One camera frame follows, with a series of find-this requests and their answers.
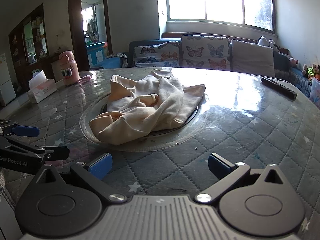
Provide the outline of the cream sweatshirt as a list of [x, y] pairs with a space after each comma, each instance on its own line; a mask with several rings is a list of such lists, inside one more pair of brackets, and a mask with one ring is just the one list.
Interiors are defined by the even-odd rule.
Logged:
[[107, 111], [89, 122], [101, 142], [121, 145], [153, 131], [181, 127], [203, 98], [204, 84], [183, 86], [168, 70], [139, 81], [113, 75]]

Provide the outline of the white refrigerator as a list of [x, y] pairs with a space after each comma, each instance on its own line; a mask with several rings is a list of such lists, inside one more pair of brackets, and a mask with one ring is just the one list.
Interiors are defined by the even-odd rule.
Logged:
[[16, 93], [12, 85], [7, 60], [4, 53], [0, 55], [0, 91], [2, 106], [6, 106], [8, 103], [14, 100], [14, 98], [16, 98]]

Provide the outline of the white pink tissue box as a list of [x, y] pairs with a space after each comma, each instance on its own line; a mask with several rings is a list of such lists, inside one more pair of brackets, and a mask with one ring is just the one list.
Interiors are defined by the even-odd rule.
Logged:
[[55, 80], [47, 79], [44, 71], [29, 80], [29, 88], [27, 95], [31, 103], [39, 103], [57, 91]]

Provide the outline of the black induction cooktop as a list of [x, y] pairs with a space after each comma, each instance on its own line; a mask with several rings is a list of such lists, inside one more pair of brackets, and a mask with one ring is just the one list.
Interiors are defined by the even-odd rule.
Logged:
[[182, 127], [197, 109], [200, 98], [169, 97], [165, 100], [155, 94], [109, 100], [99, 115], [108, 117], [107, 125], [116, 124], [130, 131], [149, 134], [155, 131]]

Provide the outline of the pink cartoon water bottle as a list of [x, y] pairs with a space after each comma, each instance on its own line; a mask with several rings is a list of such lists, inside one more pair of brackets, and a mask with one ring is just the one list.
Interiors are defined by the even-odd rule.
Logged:
[[71, 50], [65, 51], [59, 55], [60, 71], [65, 86], [71, 86], [80, 79], [78, 66]]

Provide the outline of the dark wooden display cabinet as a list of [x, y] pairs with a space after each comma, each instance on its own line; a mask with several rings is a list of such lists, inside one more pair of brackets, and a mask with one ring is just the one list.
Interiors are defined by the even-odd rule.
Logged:
[[9, 45], [18, 82], [28, 82], [49, 61], [44, 5], [40, 4], [10, 32]]

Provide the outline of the black remote control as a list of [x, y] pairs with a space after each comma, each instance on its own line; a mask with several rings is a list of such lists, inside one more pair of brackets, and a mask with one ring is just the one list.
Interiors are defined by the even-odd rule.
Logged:
[[273, 90], [279, 92], [280, 94], [283, 94], [284, 96], [288, 97], [291, 100], [295, 100], [297, 97], [296, 92], [294, 92], [293, 90], [285, 87], [284, 85], [282, 85], [276, 81], [273, 81], [273, 80], [265, 78], [265, 77], [262, 77], [260, 79], [260, 81], [264, 85], [266, 85], [267, 87], [272, 88]]

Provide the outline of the grey blanket on sofa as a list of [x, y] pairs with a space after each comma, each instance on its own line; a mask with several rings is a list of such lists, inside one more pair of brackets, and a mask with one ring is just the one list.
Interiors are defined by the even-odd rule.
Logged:
[[119, 58], [120, 59], [120, 67], [121, 68], [128, 67], [128, 58], [125, 53], [112, 53], [108, 57], [109, 58]]

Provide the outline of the right butterfly cushion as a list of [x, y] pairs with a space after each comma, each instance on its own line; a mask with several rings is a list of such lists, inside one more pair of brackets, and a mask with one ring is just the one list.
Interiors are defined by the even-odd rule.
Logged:
[[229, 46], [226, 37], [182, 35], [182, 66], [231, 71]]

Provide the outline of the butterfly cushion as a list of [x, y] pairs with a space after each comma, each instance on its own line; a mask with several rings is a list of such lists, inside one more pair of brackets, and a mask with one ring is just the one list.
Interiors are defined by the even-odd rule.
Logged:
[[180, 42], [168, 41], [162, 44], [134, 48], [132, 67], [179, 67]]
[[182, 66], [231, 71], [229, 46], [226, 37], [182, 35]]

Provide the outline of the clear plastic storage box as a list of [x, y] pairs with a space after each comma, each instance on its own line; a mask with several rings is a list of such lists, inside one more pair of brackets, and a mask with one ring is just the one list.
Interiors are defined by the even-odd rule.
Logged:
[[316, 78], [311, 81], [310, 100], [319, 107], [320, 103], [320, 83]]

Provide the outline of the blue sofa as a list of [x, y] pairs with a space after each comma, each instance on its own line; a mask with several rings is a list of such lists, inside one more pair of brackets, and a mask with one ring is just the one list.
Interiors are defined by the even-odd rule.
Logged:
[[[163, 46], [169, 46], [174, 50], [178, 50], [179, 64], [174, 64], [175, 67], [182, 65], [183, 48], [180, 38], [164, 38], [158, 40], [143, 40], [133, 41], [129, 44], [128, 53], [115, 53], [107, 56], [103, 61], [92, 65], [92, 69], [102, 68], [120, 68], [123, 64], [127, 67], [137, 67], [138, 55], [142, 57], [155, 57], [154, 53], [148, 52], [149, 48], [157, 50]], [[281, 54], [277, 50], [273, 52], [274, 72], [277, 78], [289, 81], [291, 84], [300, 89], [306, 96], [310, 96], [311, 82], [306, 77], [303, 77], [297, 64], [293, 62], [289, 56]]]

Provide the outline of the white plush toy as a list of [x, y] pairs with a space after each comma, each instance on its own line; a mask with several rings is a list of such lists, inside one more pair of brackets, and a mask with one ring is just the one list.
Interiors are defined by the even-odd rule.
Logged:
[[274, 46], [274, 40], [272, 40], [272, 39], [267, 40], [267, 38], [264, 37], [264, 36], [261, 36], [261, 37], [259, 38], [258, 44], [259, 44], [260, 46], [275, 48], [275, 46]]

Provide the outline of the colourful plush toy pile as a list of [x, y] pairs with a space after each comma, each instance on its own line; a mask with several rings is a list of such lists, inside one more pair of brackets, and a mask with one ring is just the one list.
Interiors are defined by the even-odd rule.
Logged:
[[316, 79], [319, 81], [320, 70], [319, 65], [313, 64], [311, 67], [308, 67], [306, 64], [303, 66], [302, 75], [307, 77], [309, 81]]

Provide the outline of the window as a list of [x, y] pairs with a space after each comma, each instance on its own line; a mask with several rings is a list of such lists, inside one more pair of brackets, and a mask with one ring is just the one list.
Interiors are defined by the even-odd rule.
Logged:
[[274, 33], [273, 0], [157, 0], [162, 33], [222, 33], [252, 28]]

